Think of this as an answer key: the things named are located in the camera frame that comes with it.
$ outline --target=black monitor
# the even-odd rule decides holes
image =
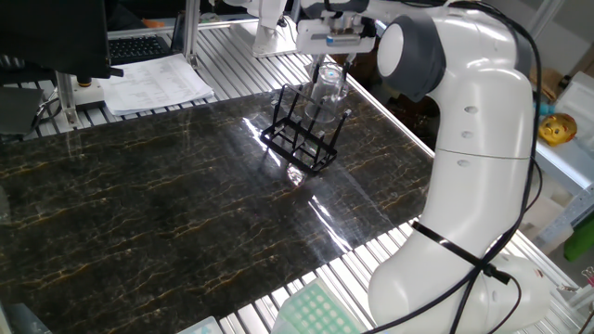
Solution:
[[[32,68],[109,78],[103,0],[0,0],[0,55]]]

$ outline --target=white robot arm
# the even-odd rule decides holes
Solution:
[[[260,19],[259,23],[269,29],[275,29],[277,22],[287,5],[287,0],[224,0],[231,6],[242,6],[248,13]]]
[[[420,225],[370,281],[370,310],[379,325],[387,324],[456,286],[475,270],[468,258],[482,259],[521,219],[534,140],[530,45],[478,10],[378,0],[303,0],[302,6],[315,18],[299,24],[297,45],[307,53],[367,52],[374,35],[364,32],[364,17],[390,21],[378,51],[380,75],[413,100],[432,97],[441,110]],[[457,333],[490,332],[512,310],[519,289],[518,307],[500,330],[527,327],[549,309],[549,282],[534,264],[500,254],[491,264],[519,287],[480,274]],[[462,295],[463,289],[387,332],[447,333]]]

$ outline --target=marble countertop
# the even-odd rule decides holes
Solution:
[[[173,334],[420,214],[432,158],[362,96],[317,177],[259,141],[276,96],[0,146],[0,301],[58,334]]]

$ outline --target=metal post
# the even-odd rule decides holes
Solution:
[[[184,56],[194,68],[199,67],[198,54],[198,23],[200,22],[200,0],[186,0],[186,24],[184,26]]]
[[[542,31],[545,30],[547,24],[553,20],[564,3],[565,0],[544,0],[542,2],[542,5],[540,5],[538,11],[532,17],[528,27],[526,27],[526,30],[530,32],[532,38],[538,38]]]
[[[76,113],[76,103],[74,102],[74,90],[72,88],[72,78],[69,74],[56,71],[58,80],[59,104],[62,107],[62,115],[70,127],[82,127]]]

